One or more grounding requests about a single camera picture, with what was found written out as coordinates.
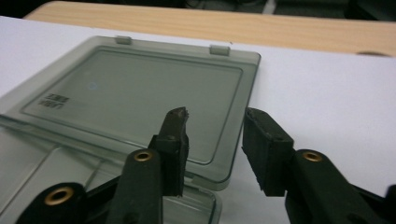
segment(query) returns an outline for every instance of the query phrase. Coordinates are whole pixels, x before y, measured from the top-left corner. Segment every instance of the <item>gray plastic lid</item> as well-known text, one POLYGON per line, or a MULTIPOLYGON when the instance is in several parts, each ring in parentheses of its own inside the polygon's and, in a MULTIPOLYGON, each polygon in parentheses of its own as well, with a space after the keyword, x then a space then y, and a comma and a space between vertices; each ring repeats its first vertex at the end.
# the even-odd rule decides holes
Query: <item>gray plastic lid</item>
POLYGON ((167 111, 186 106, 186 177, 220 190, 259 62, 257 53, 224 47, 97 36, 1 99, 1 114, 52 141, 127 154, 149 144, 167 111))

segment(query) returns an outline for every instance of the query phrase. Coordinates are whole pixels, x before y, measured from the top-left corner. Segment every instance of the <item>wooden surface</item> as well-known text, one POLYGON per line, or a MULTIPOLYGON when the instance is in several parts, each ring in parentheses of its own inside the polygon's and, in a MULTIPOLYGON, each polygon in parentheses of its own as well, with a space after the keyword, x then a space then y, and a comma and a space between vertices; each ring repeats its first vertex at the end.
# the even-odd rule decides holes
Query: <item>wooden surface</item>
POLYGON ((50 2, 27 20, 295 49, 396 56, 396 23, 50 2))

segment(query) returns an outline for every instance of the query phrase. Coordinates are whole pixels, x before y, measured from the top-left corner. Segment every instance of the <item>plastic case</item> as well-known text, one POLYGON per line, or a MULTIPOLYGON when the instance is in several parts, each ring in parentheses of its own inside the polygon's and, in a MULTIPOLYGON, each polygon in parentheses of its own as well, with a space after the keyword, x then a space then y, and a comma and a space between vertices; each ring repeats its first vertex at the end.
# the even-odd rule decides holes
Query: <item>plastic case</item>
POLYGON ((96 36, 0 100, 0 222, 15 222, 47 187, 87 190, 120 174, 126 155, 186 106, 190 155, 183 198, 165 198, 165 223, 217 223, 245 107, 254 52, 96 36))

